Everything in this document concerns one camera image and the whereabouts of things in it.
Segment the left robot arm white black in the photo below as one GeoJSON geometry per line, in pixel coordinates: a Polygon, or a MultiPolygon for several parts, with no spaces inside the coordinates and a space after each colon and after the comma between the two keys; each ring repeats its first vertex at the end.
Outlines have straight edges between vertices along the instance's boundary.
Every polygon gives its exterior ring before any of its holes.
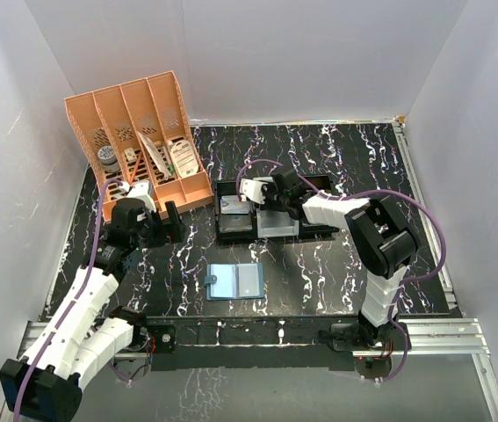
{"type": "Polygon", "coordinates": [[[15,421],[73,419],[90,381],[120,350],[139,342],[145,323],[140,311],[119,306],[96,328],[100,310],[143,250],[185,238],[174,202],[166,202],[167,216],[160,216],[151,182],[110,178],[99,195],[104,197],[112,184],[124,195],[116,200],[108,224],[96,218],[92,243],[69,292],[21,357],[6,360],[0,369],[5,403],[15,421]]]}

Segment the blue leather card holder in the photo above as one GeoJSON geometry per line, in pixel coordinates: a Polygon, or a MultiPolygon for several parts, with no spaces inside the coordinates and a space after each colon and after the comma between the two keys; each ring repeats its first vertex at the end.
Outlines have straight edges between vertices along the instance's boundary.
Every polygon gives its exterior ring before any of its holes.
{"type": "Polygon", "coordinates": [[[242,264],[211,264],[207,267],[204,279],[206,299],[208,301],[229,301],[262,299],[265,297],[263,266],[257,264],[260,278],[260,292],[256,297],[241,298],[237,290],[237,266],[242,264]]]}

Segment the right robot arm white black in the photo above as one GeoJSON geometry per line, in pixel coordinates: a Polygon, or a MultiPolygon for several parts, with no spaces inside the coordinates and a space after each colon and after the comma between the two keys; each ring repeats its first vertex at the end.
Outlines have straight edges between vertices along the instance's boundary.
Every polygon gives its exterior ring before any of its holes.
{"type": "Polygon", "coordinates": [[[294,170],[276,172],[270,181],[241,182],[242,195],[262,210],[287,213],[293,220],[347,230],[366,269],[366,293],[357,322],[343,337],[375,346],[397,328],[396,299],[420,240],[390,196],[369,193],[341,198],[311,187],[294,170]]]}

